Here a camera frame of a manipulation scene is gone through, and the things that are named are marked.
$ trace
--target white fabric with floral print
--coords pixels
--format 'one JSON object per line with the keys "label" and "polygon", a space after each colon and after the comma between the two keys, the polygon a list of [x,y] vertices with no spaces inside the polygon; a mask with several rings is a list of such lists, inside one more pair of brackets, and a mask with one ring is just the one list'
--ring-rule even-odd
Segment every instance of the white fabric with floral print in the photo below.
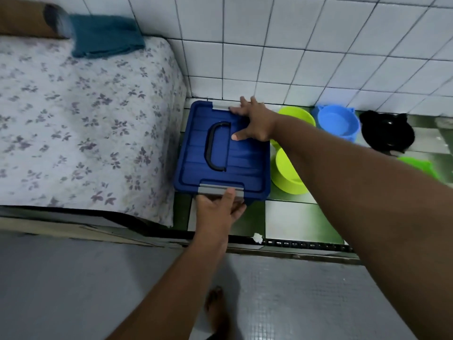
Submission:
{"label": "white fabric with floral print", "polygon": [[0,37],[0,204],[173,224],[186,95],[165,39],[103,59],[71,40]]}

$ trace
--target blue bowl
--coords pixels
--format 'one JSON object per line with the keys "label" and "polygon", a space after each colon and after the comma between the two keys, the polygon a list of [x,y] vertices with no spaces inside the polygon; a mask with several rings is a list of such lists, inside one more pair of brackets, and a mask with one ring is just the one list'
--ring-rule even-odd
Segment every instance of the blue bowl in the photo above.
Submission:
{"label": "blue bowl", "polygon": [[339,105],[317,106],[313,109],[312,116],[320,129],[349,142],[356,141],[360,121],[354,113],[354,108]]}

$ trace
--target bare foot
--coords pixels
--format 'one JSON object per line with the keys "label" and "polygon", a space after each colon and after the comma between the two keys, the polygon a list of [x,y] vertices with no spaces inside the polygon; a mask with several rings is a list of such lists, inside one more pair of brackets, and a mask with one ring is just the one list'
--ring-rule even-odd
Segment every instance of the bare foot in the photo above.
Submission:
{"label": "bare foot", "polygon": [[231,321],[226,310],[227,305],[223,289],[220,286],[209,291],[204,304],[204,309],[214,333],[220,336],[219,339],[227,339],[230,335]]}

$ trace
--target black bowl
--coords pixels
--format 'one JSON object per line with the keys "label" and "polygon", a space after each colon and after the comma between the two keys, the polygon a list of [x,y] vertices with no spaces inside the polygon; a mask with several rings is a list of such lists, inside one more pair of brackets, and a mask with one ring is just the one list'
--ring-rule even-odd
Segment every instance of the black bowl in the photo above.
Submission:
{"label": "black bowl", "polygon": [[415,140],[414,129],[408,124],[405,113],[392,115],[367,111],[359,119],[363,138],[374,150],[404,153]]}

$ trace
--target forearm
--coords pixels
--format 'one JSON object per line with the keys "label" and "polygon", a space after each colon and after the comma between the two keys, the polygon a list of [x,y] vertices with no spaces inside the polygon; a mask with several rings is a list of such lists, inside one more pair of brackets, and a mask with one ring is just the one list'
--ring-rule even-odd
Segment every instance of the forearm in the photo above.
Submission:
{"label": "forearm", "polygon": [[188,339],[226,246],[226,242],[208,243],[195,236],[108,339]]}
{"label": "forearm", "polygon": [[279,117],[273,138],[416,335],[451,331],[452,190],[293,118]]}

